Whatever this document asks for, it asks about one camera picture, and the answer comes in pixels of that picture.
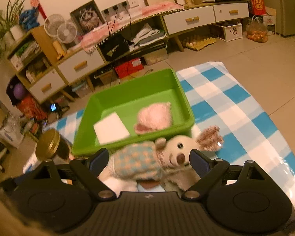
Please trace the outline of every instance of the gold lid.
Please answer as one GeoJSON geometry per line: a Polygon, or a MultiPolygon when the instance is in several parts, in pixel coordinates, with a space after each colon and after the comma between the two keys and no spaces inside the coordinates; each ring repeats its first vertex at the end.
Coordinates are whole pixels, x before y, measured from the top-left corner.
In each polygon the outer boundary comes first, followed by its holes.
{"type": "Polygon", "coordinates": [[[36,147],[36,157],[40,161],[52,159],[56,155],[60,143],[60,134],[55,129],[45,131],[38,140],[36,147]]]}

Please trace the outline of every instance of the white fan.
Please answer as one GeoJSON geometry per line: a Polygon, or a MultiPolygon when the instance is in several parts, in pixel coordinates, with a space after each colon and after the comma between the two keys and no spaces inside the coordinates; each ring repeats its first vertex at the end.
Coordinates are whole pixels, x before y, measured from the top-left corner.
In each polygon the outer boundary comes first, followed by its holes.
{"type": "Polygon", "coordinates": [[[57,38],[62,43],[73,42],[76,38],[77,29],[71,21],[62,23],[57,29],[57,38]]]}
{"type": "Polygon", "coordinates": [[[57,30],[61,24],[65,22],[65,19],[60,14],[52,14],[46,18],[44,23],[44,29],[50,37],[57,37],[57,30]]]}

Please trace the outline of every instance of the plant pot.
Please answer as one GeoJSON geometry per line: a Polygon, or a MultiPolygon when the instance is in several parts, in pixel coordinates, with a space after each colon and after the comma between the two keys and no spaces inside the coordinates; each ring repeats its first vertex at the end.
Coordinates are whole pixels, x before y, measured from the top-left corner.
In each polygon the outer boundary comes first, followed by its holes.
{"type": "Polygon", "coordinates": [[[16,42],[18,42],[19,39],[21,39],[23,37],[23,35],[24,35],[24,32],[21,29],[20,25],[16,25],[16,26],[10,28],[10,32],[11,32],[11,34],[12,34],[12,36],[15,39],[16,42]]]}
{"type": "Polygon", "coordinates": [[[15,40],[13,39],[13,36],[10,33],[10,31],[6,32],[6,34],[3,37],[3,40],[4,40],[7,48],[10,48],[15,43],[15,40]]]}

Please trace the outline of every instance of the green tray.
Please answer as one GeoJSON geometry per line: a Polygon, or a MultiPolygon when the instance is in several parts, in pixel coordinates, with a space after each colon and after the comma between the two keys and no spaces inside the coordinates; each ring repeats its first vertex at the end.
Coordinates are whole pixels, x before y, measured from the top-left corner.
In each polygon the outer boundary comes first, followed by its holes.
{"type": "Polygon", "coordinates": [[[190,135],[194,114],[172,69],[164,69],[121,85],[95,93],[90,97],[76,134],[72,152],[76,156],[91,155],[100,148],[115,151],[131,143],[158,137],[169,139],[175,135],[190,135]],[[133,126],[141,108],[155,102],[170,102],[173,125],[165,130],[137,135],[133,126]],[[116,112],[130,133],[130,137],[114,143],[100,145],[93,125],[116,112]]]}

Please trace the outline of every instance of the egg carton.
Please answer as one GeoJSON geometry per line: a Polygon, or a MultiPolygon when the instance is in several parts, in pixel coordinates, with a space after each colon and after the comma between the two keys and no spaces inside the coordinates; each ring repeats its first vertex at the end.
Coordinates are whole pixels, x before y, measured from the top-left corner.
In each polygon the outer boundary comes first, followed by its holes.
{"type": "Polygon", "coordinates": [[[202,50],[213,43],[216,43],[216,38],[202,37],[200,35],[192,35],[183,40],[183,46],[194,51],[202,50]]]}

